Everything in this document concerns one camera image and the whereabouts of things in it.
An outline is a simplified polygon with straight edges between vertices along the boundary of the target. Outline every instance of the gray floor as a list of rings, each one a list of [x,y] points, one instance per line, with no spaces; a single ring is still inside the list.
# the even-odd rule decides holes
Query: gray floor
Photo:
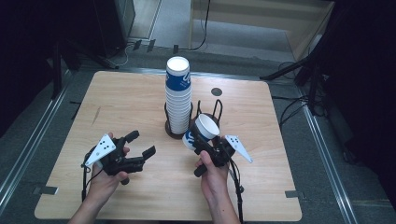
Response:
[[[163,1],[157,18],[162,17],[162,10],[166,6],[164,3],[170,2],[174,2],[174,0]],[[165,24],[161,25],[159,21],[155,22],[151,38],[156,39],[157,47],[153,51],[148,52],[146,46],[142,46],[138,50],[128,48],[128,60],[123,52],[110,60],[114,63],[126,62],[125,65],[120,67],[121,71],[126,72],[136,71],[139,68],[148,68],[151,73],[158,71],[152,69],[163,70],[166,60],[174,56],[172,52],[173,45],[185,41],[182,35],[175,36],[175,38],[171,37],[169,34],[172,32],[166,32],[160,35],[161,29],[159,27],[164,26]],[[278,70],[280,65],[285,65],[282,64],[283,62],[292,60],[290,57],[291,53],[282,47],[285,46],[285,43],[279,41],[278,44],[274,45],[278,46],[276,48],[270,48],[270,44],[262,44],[264,48],[267,45],[268,49],[265,50],[273,53],[264,53],[264,56],[261,55],[263,58],[261,58],[256,56],[257,52],[249,55],[249,48],[244,48],[244,53],[241,55],[235,55],[235,53],[242,52],[242,50],[233,51],[233,55],[231,55],[231,53],[225,52],[224,48],[216,48],[216,50],[213,49],[210,52],[204,50],[201,50],[201,52],[180,51],[178,55],[189,59],[191,71],[194,73],[205,73],[206,76],[210,76],[207,73],[227,74],[232,78],[258,79],[259,76],[273,74]],[[212,45],[211,42],[208,42],[206,50],[210,49]],[[234,42],[230,42],[228,45],[240,47],[240,45],[234,45]],[[6,202],[7,206],[2,211],[0,223],[66,222],[65,220],[36,219],[34,211],[39,195],[35,195],[32,192],[35,187],[46,185],[50,171],[56,162],[59,151],[73,122],[71,118],[78,109],[78,105],[70,104],[69,102],[81,102],[93,74],[98,70],[103,70],[102,67],[83,56],[81,56],[81,60],[83,61],[83,66],[79,71],[73,72],[70,76],[70,84],[66,85],[67,91],[64,93],[62,103],[51,118],[46,131],[42,133],[35,148],[35,154],[29,161],[24,162],[27,165],[26,170],[22,172],[23,175],[21,176],[19,185],[13,189],[12,197]],[[269,82],[269,84],[271,93],[274,96],[300,96],[298,88],[292,83],[292,79],[281,77]],[[30,135],[34,132],[35,126],[48,107],[50,95],[51,85],[48,85],[46,89],[37,95],[35,101],[26,108],[8,132],[0,139],[2,148],[8,149],[2,150],[2,157],[0,158],[2,164],[0,168],[0,179],[2,183],[11,171],[17,158],[25,154],[23,149]],[[287,100],[274,100],[278,118],[280,118],[280,115],[289,104],[290,101]],[[290,108],[287,114],[298,106],[295,105]],[[355,166],[344,162],[342,146],[335,138],[332,125],[326,118],[317,117],[317,121],[326,146],[332,156],[332,161],[338,172],[337,174],[340,175],[348,199],[351,201],[356,220],[359,223],[396,223],[396,214],[380,187],[375,174],[364,166]],[[285,123],[282,128],[282,137],[296,189],[304,194],[304,197],[300,198],[303,218],[298,223],[344,223],[345,220],[334,196],[325,166],[318,153],[317,142],[313,137],[303,110]]]

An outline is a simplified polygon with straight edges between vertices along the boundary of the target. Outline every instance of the black circle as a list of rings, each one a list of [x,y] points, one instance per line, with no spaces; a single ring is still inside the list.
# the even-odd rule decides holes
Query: black circle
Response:
[[[222,95],[222,90],[220,88],[213,88],[211,92],[212,92],[212,94],[214,96],[221,96]]]

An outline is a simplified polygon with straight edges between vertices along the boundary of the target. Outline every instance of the forearm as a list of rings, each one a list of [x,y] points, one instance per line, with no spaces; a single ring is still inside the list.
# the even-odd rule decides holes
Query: forearm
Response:
[[[216,200],[208,201],[208,204],[214,224],[240,224],[228,193]]]
[[[90,202],[88,199],[86,199],[68,223],[94,223],[102,207],[102,204]]]

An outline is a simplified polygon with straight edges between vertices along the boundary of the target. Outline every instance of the stack of cups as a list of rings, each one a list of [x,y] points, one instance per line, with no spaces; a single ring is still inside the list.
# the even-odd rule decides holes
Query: stack of cups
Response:
[[[170,131],[182,134],[189,128],[191,112],[191,80],[189,61],[173,57],[166,64],[166,111]]]

